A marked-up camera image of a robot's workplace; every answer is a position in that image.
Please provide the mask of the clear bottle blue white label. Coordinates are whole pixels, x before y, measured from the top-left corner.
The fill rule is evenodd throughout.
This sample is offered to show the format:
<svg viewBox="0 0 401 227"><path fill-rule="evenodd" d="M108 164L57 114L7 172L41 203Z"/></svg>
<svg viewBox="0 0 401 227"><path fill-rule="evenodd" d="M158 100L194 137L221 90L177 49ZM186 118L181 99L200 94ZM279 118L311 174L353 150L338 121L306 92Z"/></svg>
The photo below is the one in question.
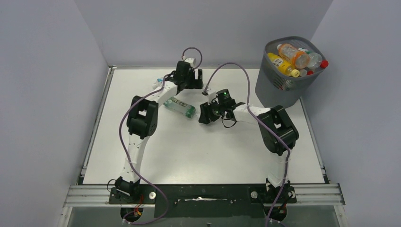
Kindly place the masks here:
<svg viewBox="0 0 401 227"><path fill-rule="evenodd" d="M154 90L159 90L159 89L161 89L163 87L163 85L164 85L164 79L163 78L158 78L156 80L156 82L152 85L152 88Z"/></svg>

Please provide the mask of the green label tea bottle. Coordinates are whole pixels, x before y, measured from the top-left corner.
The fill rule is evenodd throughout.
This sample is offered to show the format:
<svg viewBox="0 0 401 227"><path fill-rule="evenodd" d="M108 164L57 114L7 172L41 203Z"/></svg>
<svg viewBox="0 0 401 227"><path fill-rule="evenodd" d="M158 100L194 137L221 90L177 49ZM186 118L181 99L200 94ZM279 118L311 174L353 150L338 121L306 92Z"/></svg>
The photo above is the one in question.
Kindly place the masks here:
<svg viewBox="0 0 401 227"><path fill-rule="evenodd" d="M187 118L194 118L196 116L196 108L184 101L172 97L164 102L164 106L172 111L181 113Z"/></svg>

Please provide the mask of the yellow juice bottle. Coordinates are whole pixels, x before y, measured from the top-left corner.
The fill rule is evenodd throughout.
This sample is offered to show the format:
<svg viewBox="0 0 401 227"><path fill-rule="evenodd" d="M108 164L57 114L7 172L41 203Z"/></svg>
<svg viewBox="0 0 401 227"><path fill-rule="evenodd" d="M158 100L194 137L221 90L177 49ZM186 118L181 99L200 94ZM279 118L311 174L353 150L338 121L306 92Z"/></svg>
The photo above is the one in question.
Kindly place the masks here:
<svg viewBox="0 0 401 227"><path fill-rule="evenodd" d="M300 71L296 69L294 65L289 63L288 61L284 60L280 56L273 54L269 52L268 58L272 62L272 64L278 69L279 72L282 74L289 76L289 77L294 77L297 78L300 76Z"/></svg>

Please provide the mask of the orange drink bottle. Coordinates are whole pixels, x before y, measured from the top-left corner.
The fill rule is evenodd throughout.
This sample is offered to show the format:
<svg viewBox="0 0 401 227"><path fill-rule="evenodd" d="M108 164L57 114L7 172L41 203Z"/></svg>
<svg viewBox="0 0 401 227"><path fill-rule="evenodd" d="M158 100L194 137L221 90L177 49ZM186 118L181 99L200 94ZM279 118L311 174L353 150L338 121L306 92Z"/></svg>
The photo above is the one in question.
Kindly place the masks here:
<svg viewBox="0 0 401 227"><path fill-rule="evenodd" d="M279 44L277 50L281 58L285 59L298 69L304 69L310 62L310 57L307 53L290 44Z"/></svg>

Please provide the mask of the red label bottle red cap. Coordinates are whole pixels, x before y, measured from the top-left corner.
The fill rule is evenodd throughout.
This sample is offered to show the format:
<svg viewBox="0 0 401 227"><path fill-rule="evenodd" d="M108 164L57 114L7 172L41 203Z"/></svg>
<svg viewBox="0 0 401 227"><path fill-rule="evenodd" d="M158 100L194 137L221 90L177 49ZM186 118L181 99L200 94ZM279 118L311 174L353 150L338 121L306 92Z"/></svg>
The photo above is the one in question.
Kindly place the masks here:
<svg viewBox="0 0 401 227"><path fill-rule="evenodd" d="M328 62L327 60L323 60L318 68L316 68L316 69L314 69L314 70L309 70L309 71L307 72L307 75L312 75L312 74L314 74L318 69L325 69L325 68L327 68L328 66L329 66L329 62Z"/></svg>

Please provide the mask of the clear bottle green label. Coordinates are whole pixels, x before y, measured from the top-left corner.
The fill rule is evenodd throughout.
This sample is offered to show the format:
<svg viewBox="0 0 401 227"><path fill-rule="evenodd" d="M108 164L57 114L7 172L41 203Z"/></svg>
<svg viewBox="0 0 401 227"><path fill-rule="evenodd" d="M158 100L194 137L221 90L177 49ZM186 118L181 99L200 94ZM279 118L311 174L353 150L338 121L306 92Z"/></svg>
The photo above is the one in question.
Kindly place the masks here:
<svg viewBox="0 0 401 227"><path fill-rule="evenodd" d="M300 51L305 52L308 56L309 56L309 63L307 65L307 67L311 70L317 69L320 67L320 65L323 62L323 57L316 53L316 52L312 52L308 49L305 48L299 48Z"/></svg>

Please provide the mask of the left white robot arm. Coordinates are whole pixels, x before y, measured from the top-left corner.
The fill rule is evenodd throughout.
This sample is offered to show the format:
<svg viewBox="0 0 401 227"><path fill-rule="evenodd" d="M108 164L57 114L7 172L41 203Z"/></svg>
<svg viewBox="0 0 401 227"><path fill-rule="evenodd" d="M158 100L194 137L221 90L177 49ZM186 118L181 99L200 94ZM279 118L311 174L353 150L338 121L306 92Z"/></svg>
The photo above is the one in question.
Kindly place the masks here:
<svg viewBox="0 0 401 227"><path fill-rule="evenodd" d="M194 58L178 61L176 69L165 75L152 92L132 99L119 126L120 138L122 127L127 126L129 144L123 145L126 159L120 177L115 181L116 190L132 197L139 194L141 162L145 146L157 128L159 107L185 89L203 88L202 70L195 69L193 65Z"/></svg>

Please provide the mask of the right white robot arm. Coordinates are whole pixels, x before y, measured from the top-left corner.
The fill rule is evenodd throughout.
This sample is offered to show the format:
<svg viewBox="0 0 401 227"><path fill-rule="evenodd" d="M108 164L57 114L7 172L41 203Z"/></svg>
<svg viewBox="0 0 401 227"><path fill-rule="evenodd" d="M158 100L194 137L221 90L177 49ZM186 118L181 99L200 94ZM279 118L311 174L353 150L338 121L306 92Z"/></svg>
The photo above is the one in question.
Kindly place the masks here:
<svg viewBox="0 0 401 227"><path fill-rule="evenodd" d="M200 105L199 123L210 124L221 119L234 123L246 122L259 127L263 143L270 152L266 196L270 201L279 201L285 195L283 186L288 182L291 149L299 138L299 133L285 109L280 105L264 108L236 102L227 89L214 91L208 88L202 94L208 100Z"/></svg>

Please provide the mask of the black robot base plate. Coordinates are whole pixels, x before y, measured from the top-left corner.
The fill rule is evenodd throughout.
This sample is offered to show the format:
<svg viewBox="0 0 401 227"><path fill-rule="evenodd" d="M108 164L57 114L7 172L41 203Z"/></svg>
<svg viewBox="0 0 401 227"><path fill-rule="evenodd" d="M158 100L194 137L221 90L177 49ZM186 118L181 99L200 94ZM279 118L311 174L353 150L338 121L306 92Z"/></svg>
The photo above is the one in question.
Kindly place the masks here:
<svg viewBox="0 0 401 227"><path fill-rule="evenodd" d="M257 184L140 184L121 177L106 187L109 204L121 205L121 218L138 222L145 207L154 208L154 218L227 218L269 216L282 221L287 205L297 202L290 182L274 187Z"/></svg>

